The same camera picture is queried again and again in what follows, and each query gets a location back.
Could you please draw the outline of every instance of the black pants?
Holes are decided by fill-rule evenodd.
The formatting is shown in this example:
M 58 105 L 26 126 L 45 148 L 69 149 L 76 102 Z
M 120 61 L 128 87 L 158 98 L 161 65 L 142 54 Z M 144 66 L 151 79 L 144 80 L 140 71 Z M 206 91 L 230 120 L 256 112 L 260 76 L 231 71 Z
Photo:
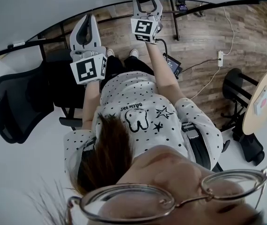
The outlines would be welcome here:
M 101 90 L 104 88 L 106 83 L 121 73 L 127 73 L 132 71 L 140 71 L 150 75 L 154 75 L 152 69 L 148 67 L 144 62 L 137 59 L 134 56 L 130 56 L 124 60 L 125 67 L 119 58 L 109 56 L 106 63 L 105 79 L 101 81 Z

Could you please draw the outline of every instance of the glasses lens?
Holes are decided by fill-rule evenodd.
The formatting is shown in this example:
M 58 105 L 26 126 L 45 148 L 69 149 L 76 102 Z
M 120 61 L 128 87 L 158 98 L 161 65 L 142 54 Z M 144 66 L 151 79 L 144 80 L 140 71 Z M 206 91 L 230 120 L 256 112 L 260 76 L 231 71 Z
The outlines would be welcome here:
M 82 204 L 82 210 L 104 220 L 148 219 L 169 214 L 174 205 L 172 196 L 158 188 L 116 185 L 95 194 L 86 204 Z
M 230 201 L 257 191 L 266 182 L 265 179 L 260 171 L 232 170 L 206 177 L 201 186 L 205 193 L 212 193 L 215 199 Z

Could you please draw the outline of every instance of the woman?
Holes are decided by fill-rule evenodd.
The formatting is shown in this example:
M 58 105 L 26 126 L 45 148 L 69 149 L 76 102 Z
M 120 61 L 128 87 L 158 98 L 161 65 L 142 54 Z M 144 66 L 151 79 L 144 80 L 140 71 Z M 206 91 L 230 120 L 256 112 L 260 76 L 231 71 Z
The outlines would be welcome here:
M 102 94 L 99 82 L 87 85 L 82 130 L 64 138 L 65 173 L 81 195 L 116 183 L 142 183 L 163 188 L 180 202 L 201 193 L 199 182 L 222 152 L 220 131 L 181 92 L 157 45 L 146 46 L 153 71 L 138 60 L 137 50 L 125 68 L 108 50 Z M 224 194 L 239 189 L 218 187 Z M 158 224 L 256 224 L 261 222 L 256 214 L 241 202 L 198 201 Z

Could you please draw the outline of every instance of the wooden floor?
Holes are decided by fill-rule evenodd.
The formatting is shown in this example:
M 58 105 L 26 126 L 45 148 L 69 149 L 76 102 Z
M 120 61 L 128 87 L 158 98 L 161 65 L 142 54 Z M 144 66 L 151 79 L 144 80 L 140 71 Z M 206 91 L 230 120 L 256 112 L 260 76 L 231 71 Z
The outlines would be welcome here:
M 171 10 L 169 1 L 162 1 L 164 10 Z M 198 6 L 198 2 L 187 2 L 189 8 Z M 117 15 L 132 13 L 132 4 L 116 5 Z M 238 5 L 225 7 L 226 14 L 235 32 L 233 48 L 229 55 L 224 56 L 223 67 L 214 80 L 194 99 L 194 102 L 217 125 L 218 128 L 228 121 L 220 113 L 228 114 L 233 109 L 233 103 L 224 99 L 222 84 L 225 75 L 232 68 L 239 68 L 244 74 L 259 80 L 267 71 L 267 2 L 259 5 Z M 98 21 L 110 18 L 106 9 L 99 9 L 95 13 Z M 168 47 L 168 54 L 179 60 L 183 69 L 208 59 L 216 59 L 219 50 L 228 53 L 230 50 L 232 31 L 228 20 L 224 16 L 223 8 L 205 11 L 205 17 L 198 18 L 191 14 L 178 19 L 180 41 L 174 40 L 174 21 L 171 14 L 162 17 L 163 30 L 158 38 L 163 38 Z M 64 30 L 72 30 L 78 16 L 64 23 Z M 125 59 L 130 51 L 138 49 L 140 59 L 151 66 L 145 43 L 135 40 L 131 33 L 130 18 L 104 22 L 98 26 L 102 45 L 112 48 L 116 56 Z M 59 27 L 52 28 L 44 37 L 53 38 L 61 33 Z M 64 44 L 45 45 L 46 53 Z M 217 62 L 211 61 L 196 66 L 179 75 L 179 85 L 183 93 L 192 98 L 200 91 L 218 70 Z M 252 91 L 250 84 L 245 89 Z

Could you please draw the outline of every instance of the power strip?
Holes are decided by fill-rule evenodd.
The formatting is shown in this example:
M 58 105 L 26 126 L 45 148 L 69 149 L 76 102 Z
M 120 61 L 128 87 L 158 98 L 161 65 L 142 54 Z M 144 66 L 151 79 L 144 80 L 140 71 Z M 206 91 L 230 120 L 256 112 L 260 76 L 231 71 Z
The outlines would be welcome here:
M 218 52 L 218 67 L 223 67 L 223 56 L 224 53 L 222 51 Z

